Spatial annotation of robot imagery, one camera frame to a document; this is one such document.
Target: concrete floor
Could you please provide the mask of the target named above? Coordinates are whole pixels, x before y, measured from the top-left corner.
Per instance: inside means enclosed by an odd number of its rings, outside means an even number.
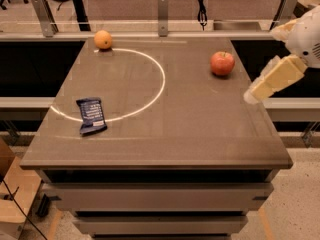
[[[89,15],[92,30],[108,27],[113,31],[128,30],[127,28],[135,28],[135,31],[156,30],[156,23],[152,25],[155,19],[156,12],[150,9],[149,12],[141,12],[136,14],[135,18],[125,18],[122,11],[114,13],[108,8],[101,5],[105,0],[84,0],[85,6]],[[129,4],[134,4],[137,0],[127,0]],[[156,0],[150,0],[151,6],[154,6]],[[198,22],[195,19],[197,12],[197,4],[189,8],[189,12],[184,14],[185,17],[179,18],[179,11],[171,15],[173,21],[179,20],[183,24],[178,23],[177,29],[183,30],[199,30]],[[55,20],[59,25],[59,30],[63,31],[79,31],[76,22],[75,12],[72,2],[68,1],[61,5],[60,10],[57,10],[60,3],[48,0]],[[239,10],[231,7],[231,3],[224,6],[225,0],[206,0],[206,4],[210,5],[208,13],[210,15],[220,15],[225,19],[245,20],[259,19],[262,26],[272,20],[279,0],[237,0],[241,4]],[[39,33],[40,25],[37,21],[36,14],[31,3],[23,4],[20,0],[12,0],[11,4],[6,4],[8,10],[0,9],[0,30],[5,33]],[[102,14],[100,8],[106,8],[108,14]],[[145,21],[144,16],[149,15],[151,21]],[[106,18],[112,18],[112,22],[106,23]],[[121,20],[127,20],[132,24],[120,24]],[[211,26],[207,27],[207,31],[212,30]],[[294,167],[291,170],[280,171],[278,176],[273,180],[274,192],[261,207],[259,211],[249,212],[248,224],[239,234],[232,235],[233,240],[318,240],[320,239],[319,227],[319,210],[320,210],[320,141],[319,136],[314,137],[313,146],[306,148],[302,142],[301,133],[279,133],[288,149],[293,161]],[[11,146],[17,155],[23,155],[28,141],[18,142],[15,146]],[[41,199],[41,193],[37,196],[29,216],[36,226],[50,240],[89,240],[89,236],[82,235],[73,225],[73,217],[67,212],[61,212],[51,205],[49,214],[44,218],[39,218],[35,212],[38,209]],[[40,240],[43,239],[38,232],[26,223],[20,240]]]

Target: gray tabletop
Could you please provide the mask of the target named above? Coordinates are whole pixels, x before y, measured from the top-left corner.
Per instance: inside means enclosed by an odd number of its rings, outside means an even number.
[[[216,51],[234,55],[226,78]],[[292,161],[227,38],[116,38],[84,44],[22,159],[25,169],[282,169]],[[108,129],[81,136],[76,100],[100,97]]]

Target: cable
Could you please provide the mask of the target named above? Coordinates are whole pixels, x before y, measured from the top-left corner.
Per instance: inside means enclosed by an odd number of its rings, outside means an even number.
[[[204,27],[207,25],[207,11],[206,7],[204,6],[203,0],[198,0],[199,2],[199,13],[198,13],[198,21],[202,26],[202,30],[204,31]]]
[[[16,205],[17,207],[19,208],[19,210],[22,212],[22,214],[26,217],[26,219],[31,223],[31,225],[41,234],[41,236],[43,236],[44,239],[48,240],[47,237],[40,231],[40,229],[34,225],[34,223],[29,219],[29,217],[23,212],[22,208],[20,207],[20,205],[17,203],[16,199],[14,198],[14,195],[11,193],[7,183],[5,182],[5,180],[3,179],[2,182],[4,183],[6,189],[8,190],[9,192],[9,195],[10,195],[10,200],[12,200]]]

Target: white circle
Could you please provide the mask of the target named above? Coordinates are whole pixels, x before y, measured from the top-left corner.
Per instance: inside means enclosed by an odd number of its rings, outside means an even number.
[[[157,93],[157,95],[149,102],[147,103],[145,106],[143,106],[142,108],[140,109],[137,109],[133,112],[130,112],[128,114],[125,114],[123,116],[119,116],[119,117],[115,117],[115,118],[110,118],[110,119],[106,119],[105,122],[113,122],[113,121],[118,121],[118,120],[121,120],[121,119],[124,119],[126,117],[129,117],[129,116],[133,116],[133,115],[136,115],[138,113],[140,113],[141,111],[147,109],[148,107],[150,107],[162,94],[163,90],[164,90],[164,86],[165,86],[165,83],[166,83],[166,75],[164,73],[164,70],[162,68],[162,66],[160,65],[160,63],[158,61],[156,61],[154,58],[152,58],[151,56],[143,53],[143,52],[138,52],[138,51],[135,51],[135,50],[131,50],[131,49],[122,49],[122,48],[113,48],[114,51],[122,51],[122,52],[131,52],[131,53],[136,53],[136,54],[139,54],[139,55],[142,55],[146,58],[148,58],[149,60],[151,60],[152,62],[154,62],[158,68],[160,69],[160,72],[161,72],[161,75],[162,75],[162,85],[161,85],[161,88],[159,90],[159,92]],[[66,115],[65,113],[59,111],[58,109],[56,109],[53,105],[51,105],[51,109],[56,112],[57,114],[67,118],[67,119],[70,119],[70,120],[73,120],[73,121],[77,121],[77,122],[82,122],[82,119],[79,119],[79,118],[75,118],[75,117],[72,117],[72,116],[68,116]]]

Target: blue snack bag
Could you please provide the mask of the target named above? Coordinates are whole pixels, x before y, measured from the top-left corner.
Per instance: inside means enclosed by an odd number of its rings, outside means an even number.
[[[83,120],[80,128],[81,134],[94,133],[108,128],[104,121],[100,98],[84,98],[76,102]]]

